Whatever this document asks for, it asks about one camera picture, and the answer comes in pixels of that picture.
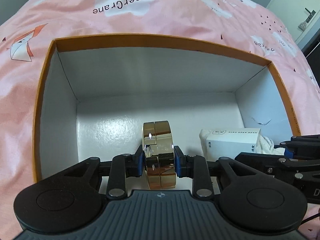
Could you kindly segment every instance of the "black metal bracket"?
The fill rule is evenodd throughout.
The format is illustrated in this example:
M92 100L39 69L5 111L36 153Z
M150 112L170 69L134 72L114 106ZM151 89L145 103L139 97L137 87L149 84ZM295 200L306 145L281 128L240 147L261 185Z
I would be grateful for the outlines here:
M293 153L293 159L320 159L320 135L292 136L290 141L280 143L280 147Z
M88 158L20 192L14 203L17 219L24 228L41 234L62 234L84 227L115 203L130 202L132 195L128 197L126 178L142 176L144 163L142 145L134 155L117 155L108 162ZM203 156L184 155L178 146L174 147L177 176L193 180L191 202L214 204L229 223L244 231L278 234L296 230L307 209L304 195L288 183L254 169L253 164L247 166L228 157L207 162ZM290 172L295 168L289 164L274 165L278 166ZM109 176L107 190L99 194L103 176ZM214 194L211 176L217 177L220 197ZM181 195L180 191L170 192ZM153 197L158 200L166 194L157 191Z
M309 203L320 204L320 160L296 160L283 155L240 153L235 160L295 186Z

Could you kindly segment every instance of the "ridged gray surface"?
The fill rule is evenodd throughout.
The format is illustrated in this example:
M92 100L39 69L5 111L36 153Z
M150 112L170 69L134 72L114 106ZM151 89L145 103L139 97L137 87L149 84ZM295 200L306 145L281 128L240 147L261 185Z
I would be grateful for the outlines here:
M297 231L257 236L228 224L213 203L198 201L189 191L135 190L131 197L110 202L90 225L62 235L29 231L16 240L302 240Z

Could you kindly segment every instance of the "white package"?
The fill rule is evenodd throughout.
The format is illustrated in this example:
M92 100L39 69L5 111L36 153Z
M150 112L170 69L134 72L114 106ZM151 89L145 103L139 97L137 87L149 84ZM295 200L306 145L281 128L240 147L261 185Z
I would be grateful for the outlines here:
M256 153L259 128L201 130L204 157L216 161L219 157L234 159L240 152Z

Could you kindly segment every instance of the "gold metal block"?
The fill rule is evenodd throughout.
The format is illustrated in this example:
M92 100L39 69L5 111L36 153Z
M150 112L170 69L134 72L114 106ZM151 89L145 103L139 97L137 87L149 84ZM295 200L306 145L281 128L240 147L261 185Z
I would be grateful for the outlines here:
M146 171L150 189L174 188L176 186L176 173L169 122L144 123L142 145L146 155Z

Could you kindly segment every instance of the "pink blanket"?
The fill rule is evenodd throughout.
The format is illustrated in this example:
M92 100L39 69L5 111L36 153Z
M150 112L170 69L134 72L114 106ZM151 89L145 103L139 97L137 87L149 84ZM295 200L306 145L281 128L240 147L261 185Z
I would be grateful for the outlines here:
M283 23L250 0L29 0L0 26L2 240L21 231L12 204L33 183L34 103L49 44L55 38L101 33L188 37L270 59L289 92L301 133L320 133L320 90L305 57ZM302 231L316 239L319 229L316 219Z

